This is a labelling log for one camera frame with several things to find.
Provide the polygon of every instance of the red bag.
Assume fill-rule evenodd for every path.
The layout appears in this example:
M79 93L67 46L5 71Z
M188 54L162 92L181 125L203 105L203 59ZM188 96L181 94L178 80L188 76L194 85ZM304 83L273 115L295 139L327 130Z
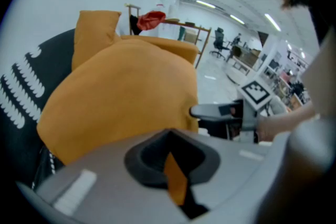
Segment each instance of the red bag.
M137 27L140 30L151 30L158 26L166 19L166 14L163 12L148 12L145 15L139 16Z

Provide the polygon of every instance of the ceiling light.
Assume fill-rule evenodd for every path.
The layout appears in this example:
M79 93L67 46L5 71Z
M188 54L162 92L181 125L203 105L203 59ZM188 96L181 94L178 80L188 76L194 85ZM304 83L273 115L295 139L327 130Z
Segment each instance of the ceiling light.
M242 20L238 19L236 16L230 15L230 17L231 17L232 19L234 19L234 20L240 22L242 25L245 24Z
M281 31L281 29L280 29L280 27L278 26L278 24L273 20L273 18L269 15L269 14L267 14L267 13L265 13L265 16L266 16L266 18L274 25L274 27L278 30L278 31Z
M203 1L200 1L200 0L196 0L196 2L199 3L199 4L205 5L207 7L210 7L210 8L216 8L216 6L211 5L209 3L206 3L206 2L203 2Z

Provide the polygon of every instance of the human arm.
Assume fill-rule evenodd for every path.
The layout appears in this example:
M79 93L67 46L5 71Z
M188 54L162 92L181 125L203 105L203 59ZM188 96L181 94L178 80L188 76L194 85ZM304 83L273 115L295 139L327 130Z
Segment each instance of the human arm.
M292 131L301 122L315 116L312 102L286 114L278 114L270 117L260 117L257 133L260 141L272 141L274 137L282 132Z

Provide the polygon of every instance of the office chair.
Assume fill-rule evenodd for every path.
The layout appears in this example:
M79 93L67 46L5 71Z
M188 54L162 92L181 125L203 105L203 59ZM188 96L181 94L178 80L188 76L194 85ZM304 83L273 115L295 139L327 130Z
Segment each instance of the office chair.
M224 34L223 34L223 29L219 28L215 31L215 42L214 42L214 46L216 50L212 50L210 51L210 54L216 54L217 58L218 57L223 57L225 60L225 57L221 54L222 50L230 50L229 48L223 47L223 43L224 43Z

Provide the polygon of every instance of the orange cushion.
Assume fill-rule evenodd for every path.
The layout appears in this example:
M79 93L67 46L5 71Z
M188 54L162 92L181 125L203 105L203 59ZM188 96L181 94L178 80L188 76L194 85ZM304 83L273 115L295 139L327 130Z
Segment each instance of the orange cushion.
M160 47L161 49L170 51L176 55L181 56L192 64L195 62L196 56L198 54L197 46L174 39L146 36L121 36L121 39L138 39L149 42Z
M120 14L109 10L80 11L75 29L72 70L111 46L115 40L120 40L114 34Z
M49 150L69 164L98 146L164 128L197 132L196 72L181 57L141 40L110 46L52 93L37 125Z

